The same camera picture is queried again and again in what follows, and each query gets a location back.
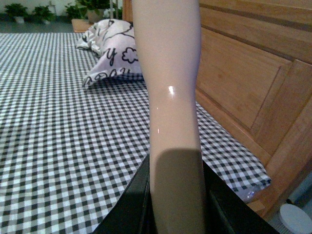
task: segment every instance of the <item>white pillow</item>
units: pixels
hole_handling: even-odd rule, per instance
[[[83,78],[82,87],[85,89],[108,77],[143,79],[142,75],[130,75],[142,73],[132,23],[117,19],[102,20],[85,32],[76,47],[91,49],[100,56],[97,64]]]

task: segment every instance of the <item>wooden furniture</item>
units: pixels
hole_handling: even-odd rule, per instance
[[[131,0],[123,0],[122,3],[122,20],[133,22]]]
[[[312,170],[312,1],[199,2],[196,99],[265,165],[249,206],[269,218]]]
[[[72,19],[72,24],[75,33],[84,33],[93,25],[87,19]]]

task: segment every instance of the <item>bed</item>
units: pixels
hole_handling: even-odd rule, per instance
[[[312,4],[199,0],[196,100],[272,179],[249,204],[269,219],[312,171]],[[123,19],[132,21],[130,0]]]
[[[98,58],[82,34],[0,34],[0,233],[92,233],[149,151],[141,74],[84,89]],[[263,165],[199,104],[203,160],[242,199]]]

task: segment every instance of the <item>mannequin leg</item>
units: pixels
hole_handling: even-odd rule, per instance
[[[159,234],[205,233],[195,84],[198,0],[133,0],[136,48],[150,101],[150,182]]]

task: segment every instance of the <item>black stand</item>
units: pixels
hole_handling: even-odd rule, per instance
[[[278,234],[250,209],[206,163],[207,233]],[[93,234],[154,234],[153,208],[149,194],[149,156],[134,175],[116,206]]]

